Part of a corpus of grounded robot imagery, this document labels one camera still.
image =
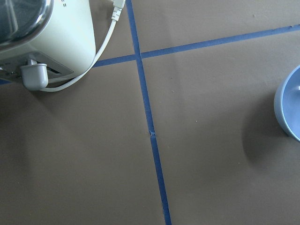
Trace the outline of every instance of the white cable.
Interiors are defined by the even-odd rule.
[[[60,90],[64,90],[65,88],[67,88],[67,87],[70,87],[72,84],[74,84],[74,83],[76,83],[77,81],[79,81],[94,65],[95,65],[95,63],[98,61],[98,59],[100,58],[100,56],[102,55],[102,53],[104,52],[104,49],[106,48],[106,46],[107,46],[107,44],[108,44],[108,42],[109,42],[109,40],[111,39],[111,36],[112,36],[112,34],[113,34],[113,30],[114,30],[114,28],[115,28],[115,26],[116,26],[116,23],[117,23],[117,20],[118,20],[119,18],[113,18],[113,20],[112,20],[112,23],[111,23],[111,26],[110,26],[110,28],[109,28],[109,30],[108,30],[108,33],[107,33],[107,35],[106,35],[106,37],[105,37],[105,39],[104,39],[104,42],[103,42],[103,44],[102,44],[102,46],[100,47],[100,49],[99,49],[99,51],[97,52],[97,54],[95,55],[95,58],[94,58],[94,60],[93,60],[93,63],[91,64],[91,66],[83,73],[83,74],[81,74],[81,75],[79,75],[79,76],[77,76],[77,77],[75,77],[74,79],[72,79],[71,81],[69,81],[69,82],[67,82],[67,83],[65,83],[65,84],[63,84],[63,85],[61,85],[61,86],[59,86],[59,87],[55,87],[55,88],[44,88],[44,89],[42,89],[41,91],[45,91],[45,92],[57,92],[57,91],[60,91]]]

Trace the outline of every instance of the light blue bowl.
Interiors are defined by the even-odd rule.
[[[274,111],[282,129],[300,142],[300,66],[278,87]]]

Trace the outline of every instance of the appliance body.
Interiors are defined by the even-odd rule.
[[[0,79],[21,83],[29,61],[45,66],[47,84],[77,77],[91,66],[96,47],[89,0],[4,1]]]

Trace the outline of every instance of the metallic top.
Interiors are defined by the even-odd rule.
[[[0,0],[0,50],[28,41],[47,24],[53,0]]]

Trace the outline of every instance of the power cord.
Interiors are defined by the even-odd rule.
[[[104,49],[106,48],[109,40],[111,39],[111,36],[113,34],[113,30],[116,26],[117,21],[119,21],[122,9],[124,8],[125,5],[125,1],[126,0],[110,0],[113,2],[113,6],[114,6],[114,10],[112,13],[112,23],[111,26],[109,27],[109,30],[107,32],[107,35],[104,39],[103,44],[101,45],[99,51],[97,52],[97,54],[95,55],[95,58],[91,64],[91,66],[81,75],[75,77],[74,79],[72,79],[71,81],[59,86],[59,87],[55,87],[55,88],[44,88],[41,91],[45,91],[45,92],[57,92],[60,90],[64,90],[67,87],[70,87],[72,84],[76,83],[77,81],[79,81],[84,75],[86,75],[86,73],[95,65],[95,63],[98,61],[98,59],[100,58],[100,56],[102,55],[102,53],[104,52]]]

